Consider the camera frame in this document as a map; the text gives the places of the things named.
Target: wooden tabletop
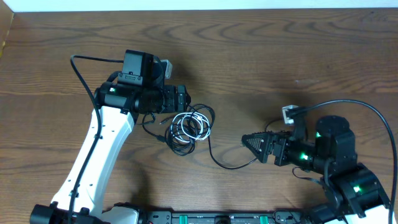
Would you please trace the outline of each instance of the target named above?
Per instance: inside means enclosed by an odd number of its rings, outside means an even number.
[[[169,59],[174,69],[167,84],[185,84],[193,103],[214,108],[213,153],[228,166],[253,158],[241,136],[262,131],[286,105],[363,100],[398,132],[397,9],[18,13],[0,59],[1,223],[26,223],[35,204],[51,202],[86,136],[93,106],[70,56],[123,59],[126,49]],[[121,69],[82,60],[77,66],[92,90]],[[327,106],[307,116],[311,136],[326,114],[348,119],[359,161],[390,196],[392,152],[379,118],[363,106]],[[148,128],[161,134],[165,125]],[[322,189],[296,179],[292,167],[255,162],[224,170],[206,142],[178,157],[136,126],[113,169],[104,208],[131,202],[272,210],[325,202]]]

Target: white backdrop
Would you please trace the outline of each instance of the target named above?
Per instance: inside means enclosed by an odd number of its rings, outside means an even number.
[[[398,7],[398,0],[4,0],[14,12]]]

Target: wood grain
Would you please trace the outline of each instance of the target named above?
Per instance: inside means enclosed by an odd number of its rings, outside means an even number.
[[[69,57],[122,59],[126,49],[169,59],[167,83],[185,84],[194,103],[215,109],[212,146],[231,166],[252,159],[241,136],[262,130],[285,105],[364,100],[398,132],[397,9],[20,13],[0,59],[0,223],[26,223],[35,204],[49,204],[85,138],[92,106]],[[120,69],[77,65],[92,89]],[[326,114],[349,120],[359,160],[390,194],[391,146],[377,116],[335,105],[311,112],[310,127]],[[174,210],[272,210],[325,201],[321,188],[293,177],[292,166],[223,170],[205,142],[177,157],[140,127],[133,132],[105,208],[128,201]]]

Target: white cable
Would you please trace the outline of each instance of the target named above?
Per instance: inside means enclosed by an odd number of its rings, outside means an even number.
[[[173,134],[173,136],[178,141],[189,143],[189,141],[183,139],[182,136],[184,136],[184,135],[189,137],[189,138],[195,139],[195,140],[205,140],[210,135],[210,128],[208,128],[207,132],[204,133],[204,125],[205,125],[205,123],[207,124],[207,126],[210,125],[210,122],[209,122],[208,118],[205,115],[203,115],[203,114],[201,114],[199,112],[180,113],[180,114],[177,114],[174,117],[173,123],[174,123],[174,121],[177,118],[179,119],[178,122],[177,122],[177,125],[181,125],[181,130],[182,130],[183,134],[181,134],[180,131],[177,128],[178,136],[174,135],[174,133],[173,133],[173,125],[170,125],[170,133]],[[187,121],[186,121],[187,118],[191,118],[191,120],[190,120],[191,122],[193,122],[192,119],[195,120],[195,122],[197,123],[198,127],[200,127],[200,132],[198,133],[197,136],[191,136],[191,135],[189,135],[188,133],[185,132],[183,124],[184,124],[184,122],[187,123]]]

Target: green light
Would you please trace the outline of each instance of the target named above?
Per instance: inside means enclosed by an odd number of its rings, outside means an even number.
[[[358,193],[361,191],[361,188],[359,186],[355,186],[354,191],[355,191],[355,193]]]
[[[304,152],[303,152],[303,153],[301,153],[300,159],[308,160],[308,156],[306,154],[304,154]]]

